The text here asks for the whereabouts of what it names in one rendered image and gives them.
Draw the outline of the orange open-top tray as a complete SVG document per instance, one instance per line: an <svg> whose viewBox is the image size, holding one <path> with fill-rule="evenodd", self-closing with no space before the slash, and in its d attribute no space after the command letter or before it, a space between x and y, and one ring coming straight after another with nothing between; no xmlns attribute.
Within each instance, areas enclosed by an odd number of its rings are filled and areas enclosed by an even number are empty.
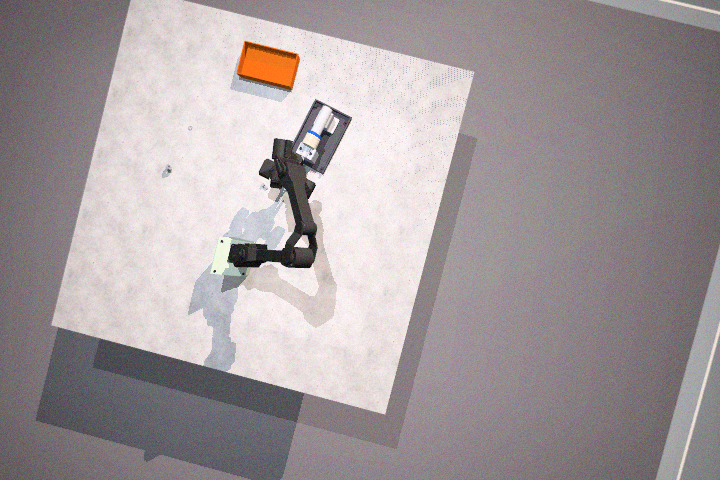
<svg viewBox="0 0 720 480"><path fill-rule="evenodd" d="M292 90L299 60L297 53L244 41L237 74Z"/></svg>

